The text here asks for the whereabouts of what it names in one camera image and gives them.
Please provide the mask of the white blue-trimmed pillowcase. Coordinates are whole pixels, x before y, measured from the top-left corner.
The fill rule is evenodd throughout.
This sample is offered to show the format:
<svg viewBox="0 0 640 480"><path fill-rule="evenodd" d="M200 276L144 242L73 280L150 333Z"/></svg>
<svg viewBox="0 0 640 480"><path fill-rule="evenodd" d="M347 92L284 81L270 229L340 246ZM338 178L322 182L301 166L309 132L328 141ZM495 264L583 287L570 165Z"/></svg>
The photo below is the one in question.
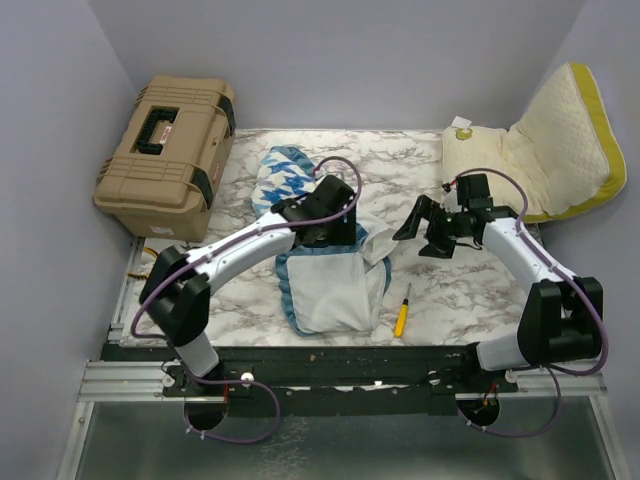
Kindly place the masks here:
<svg viewBox="0 0 640 480"><path fill-rule="evenodd" d="M314 190L314 165L293 146L275 146L259 162L251 206L257 217L281 200ZM391 283L390 225L360 210L353 245L297 247L275 259L281 305L300 336L371 332Z"/></svg>

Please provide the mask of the cream yellow-edged pillow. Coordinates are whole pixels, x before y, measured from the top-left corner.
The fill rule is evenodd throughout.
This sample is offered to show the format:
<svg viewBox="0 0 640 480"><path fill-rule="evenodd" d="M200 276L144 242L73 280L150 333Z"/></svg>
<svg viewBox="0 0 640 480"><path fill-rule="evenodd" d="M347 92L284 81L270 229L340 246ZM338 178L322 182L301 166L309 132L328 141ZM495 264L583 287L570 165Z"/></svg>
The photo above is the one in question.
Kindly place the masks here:
<svg viewBox="0 0 640 480"><path fill-rule="evenodd" d="M457 126L442 134L442 175L489 169L497 205L527 223L566 220L612 200L625 186L624 155L589 67L561 65L510 128Z"/></svg>

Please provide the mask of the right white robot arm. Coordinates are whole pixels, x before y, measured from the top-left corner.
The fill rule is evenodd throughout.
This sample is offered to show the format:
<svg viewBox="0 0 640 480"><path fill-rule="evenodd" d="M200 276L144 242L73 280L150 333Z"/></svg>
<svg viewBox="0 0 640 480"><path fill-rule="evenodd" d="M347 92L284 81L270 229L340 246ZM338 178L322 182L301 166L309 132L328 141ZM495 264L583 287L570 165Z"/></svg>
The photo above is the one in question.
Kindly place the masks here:
<svg viewBox="0 0 640 480"><path fill-rule="evenodd" d="M527 295L516 331L467 346L466 361L459 367L461 383L481 391L494 381L496 371L537 367L579 376L567 365L587 359L596 363L584 373L599 372L609 356L602 285L557 262L526 229L523 212L494 204L487 179L492 172L476 167L444 184L446 195L457 200L454 207L419 196L393 236L396 241L412 239L426 221L427 243L419 254L439 259L452 258L470 238L474 248L493 253Z"/></svg>

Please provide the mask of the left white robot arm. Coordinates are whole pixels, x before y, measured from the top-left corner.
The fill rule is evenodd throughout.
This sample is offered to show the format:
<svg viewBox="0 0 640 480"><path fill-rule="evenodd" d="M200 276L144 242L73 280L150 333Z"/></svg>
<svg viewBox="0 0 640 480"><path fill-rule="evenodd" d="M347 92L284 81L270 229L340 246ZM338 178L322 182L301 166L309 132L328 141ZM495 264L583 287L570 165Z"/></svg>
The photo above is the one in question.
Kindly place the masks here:
<svg viewBox="0 0 640 480"><path fill-rule="evenodd" d="M296 247L353 245L357 192L334 175L315 189L272 206L251 225L203 247L161 251L139 297L141 314L158 326L188 368L195 392L214 392L222 377L220 358L206 326L210 297L254 265Z"/></svg>

